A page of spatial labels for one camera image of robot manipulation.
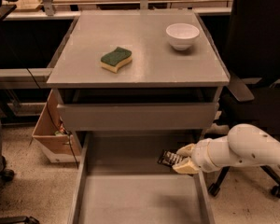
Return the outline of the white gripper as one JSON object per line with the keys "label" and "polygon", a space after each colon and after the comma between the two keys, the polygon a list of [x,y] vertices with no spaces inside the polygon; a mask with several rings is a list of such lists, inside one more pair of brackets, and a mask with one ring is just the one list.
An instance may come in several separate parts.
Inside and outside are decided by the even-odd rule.
{"label": "white gripper", "polygon": [[188,144],[181,147],[176,154],[185,158],[173,166],[173,169],[182,175],[195,175],[199,172],[199,168],[206,172],[211,173],[216,170],[216,166],[211,161],[208,154],[210,139],[199,141],[196,145]]}

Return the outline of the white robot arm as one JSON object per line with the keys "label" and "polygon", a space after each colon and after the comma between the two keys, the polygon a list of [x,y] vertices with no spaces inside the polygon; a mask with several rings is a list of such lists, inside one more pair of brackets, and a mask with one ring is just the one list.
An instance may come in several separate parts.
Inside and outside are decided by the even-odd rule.
{"label": "white robot arm", "polygon": [[212,173],[223,167],[268,165],[280,170],[280,142],[250,124],[235,125],[226,136],[206,138],[180,148],[173,169],[183,175]]}

